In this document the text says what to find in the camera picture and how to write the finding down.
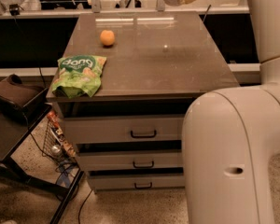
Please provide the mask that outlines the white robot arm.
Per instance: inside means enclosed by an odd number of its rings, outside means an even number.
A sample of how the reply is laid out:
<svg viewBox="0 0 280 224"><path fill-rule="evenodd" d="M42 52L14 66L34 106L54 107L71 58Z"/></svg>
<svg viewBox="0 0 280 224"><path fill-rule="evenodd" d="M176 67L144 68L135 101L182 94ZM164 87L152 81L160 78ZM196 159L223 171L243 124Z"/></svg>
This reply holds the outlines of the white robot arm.
<svg viewBox="0 0 280 224"><path fill-rule="evenodd" d="M258 86L210 91L185 116L189 224L275 224L269 162L280 153L280 0L247 0Z"/></svg>

